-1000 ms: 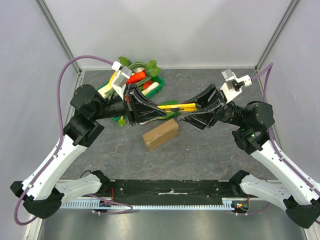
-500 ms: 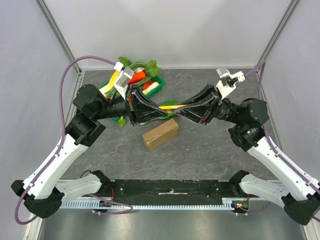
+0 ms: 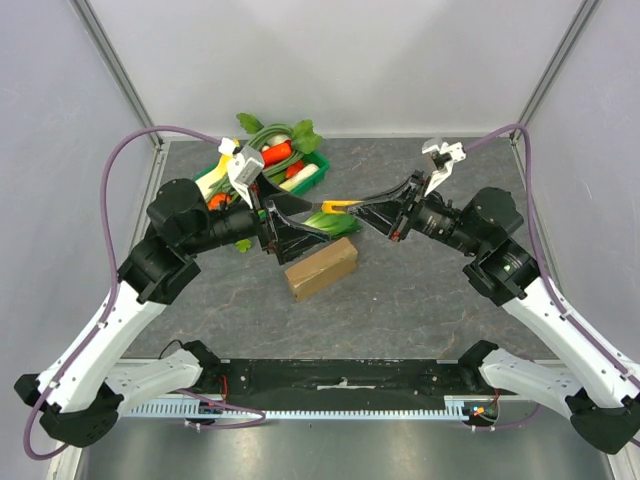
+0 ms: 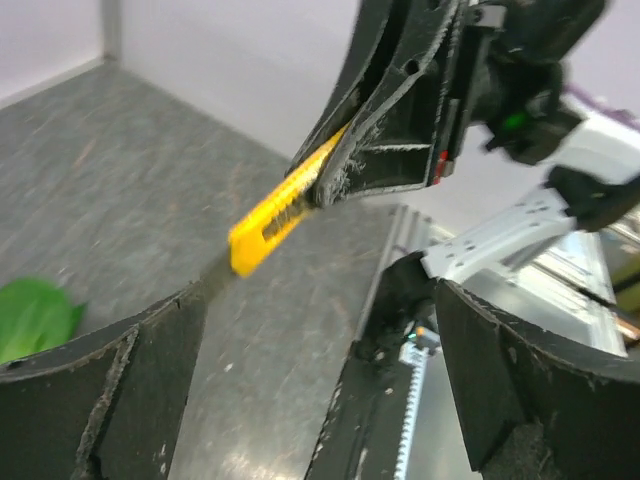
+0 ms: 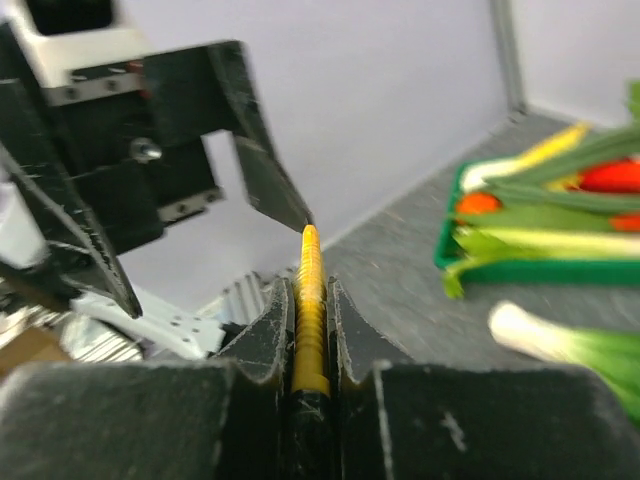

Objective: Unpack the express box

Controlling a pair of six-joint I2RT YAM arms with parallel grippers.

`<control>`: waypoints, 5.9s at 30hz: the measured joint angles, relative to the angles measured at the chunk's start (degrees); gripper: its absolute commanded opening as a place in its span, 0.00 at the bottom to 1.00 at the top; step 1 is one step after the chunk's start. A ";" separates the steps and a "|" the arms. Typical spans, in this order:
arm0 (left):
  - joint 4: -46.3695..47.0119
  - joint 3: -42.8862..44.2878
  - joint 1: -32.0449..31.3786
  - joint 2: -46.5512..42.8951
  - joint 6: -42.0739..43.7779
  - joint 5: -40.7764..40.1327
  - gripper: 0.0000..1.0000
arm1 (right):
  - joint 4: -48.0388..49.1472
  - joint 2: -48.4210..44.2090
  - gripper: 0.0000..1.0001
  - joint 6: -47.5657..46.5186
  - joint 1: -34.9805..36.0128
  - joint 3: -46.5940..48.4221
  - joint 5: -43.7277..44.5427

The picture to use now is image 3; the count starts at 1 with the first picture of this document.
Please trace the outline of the yellow utility knife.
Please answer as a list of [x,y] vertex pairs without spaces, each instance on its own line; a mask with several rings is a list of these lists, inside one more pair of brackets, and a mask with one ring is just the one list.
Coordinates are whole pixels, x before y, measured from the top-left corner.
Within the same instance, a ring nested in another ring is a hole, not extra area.
[[322,202],[314,202],[311,205],[311,211],[324,214],[340,215],[346,214],[350,207],[361,204],[360,200],[325,200]]

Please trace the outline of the brown cardboard express box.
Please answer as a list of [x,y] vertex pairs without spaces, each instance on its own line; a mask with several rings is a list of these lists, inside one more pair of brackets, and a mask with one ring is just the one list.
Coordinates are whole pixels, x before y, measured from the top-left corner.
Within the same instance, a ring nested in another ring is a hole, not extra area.
[[353,272],[357,258],[356,247],[341,238],[288,268],[285,276],[295,300],[301,302]]

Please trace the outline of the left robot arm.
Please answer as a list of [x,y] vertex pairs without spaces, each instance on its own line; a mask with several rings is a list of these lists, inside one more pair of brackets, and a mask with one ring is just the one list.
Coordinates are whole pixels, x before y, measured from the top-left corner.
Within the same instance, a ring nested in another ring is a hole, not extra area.
[[196,278],[198,254],[256,236],[284,264],[329,241],[329,234],[291,220],[309,202],[265,177],[259,177],[251,195],[254,207],[235,204],[214,211],[190,179],[160,188],[147,207],[145,236],[117,270],[94,317],[49,368],[16,381],[16,393],[32,409],[30,423],[40,423],[52,439],[82,448],[101,439],[124,414],[160,395],[216,388],[221,361],[198,340],[137,372],[115,377],[110,371]]

